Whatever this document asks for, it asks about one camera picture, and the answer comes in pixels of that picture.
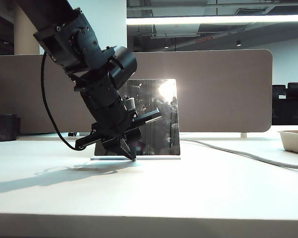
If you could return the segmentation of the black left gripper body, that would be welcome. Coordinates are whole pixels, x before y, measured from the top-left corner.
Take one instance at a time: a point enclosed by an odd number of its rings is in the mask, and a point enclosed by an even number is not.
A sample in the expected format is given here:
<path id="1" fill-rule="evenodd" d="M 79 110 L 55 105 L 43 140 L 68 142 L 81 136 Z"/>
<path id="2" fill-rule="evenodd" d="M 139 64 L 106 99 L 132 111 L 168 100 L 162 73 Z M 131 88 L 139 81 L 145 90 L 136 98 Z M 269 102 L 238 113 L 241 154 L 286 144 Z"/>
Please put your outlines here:
<path id="1" fill-rule="evenodd" d="M 97 141 L 123 138 L 124 133 L 161 119 L 159 109 L 142 116 L 138 115 L 132 99 L 122 99 L 119 91 L 108 77 L 88 80 L 87 77 L 75 79 L 74 90 L 79 92 L 95 122 L 91 133 L 75 142 L 75 150 L 83 150 Z"/>

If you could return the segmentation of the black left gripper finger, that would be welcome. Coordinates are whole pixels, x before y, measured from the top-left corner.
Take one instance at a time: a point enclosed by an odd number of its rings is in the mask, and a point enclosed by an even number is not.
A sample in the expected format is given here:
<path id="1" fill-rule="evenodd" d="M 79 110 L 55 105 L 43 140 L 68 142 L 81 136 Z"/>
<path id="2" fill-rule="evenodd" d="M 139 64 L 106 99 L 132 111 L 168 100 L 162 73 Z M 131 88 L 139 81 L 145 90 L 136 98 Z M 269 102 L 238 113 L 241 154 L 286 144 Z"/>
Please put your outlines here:
<path id="1" fill-rule="evenodd" d="M 107 141 L 102 141 L 102 145 L 108 152 L 113 152 L 117 155 L 125 156 L 132 161 L 136 161 L 136 155 L 132 153 L 131 149 L 123 138 L 112 138 Z"/>
<path id="2" fill-rule="evenodd" d="M 124 133 L 124 142 L 121 141 L 122 155 L 130 160 L 136 160 L 136 147 L 141 138 L 139 128 Z"/>

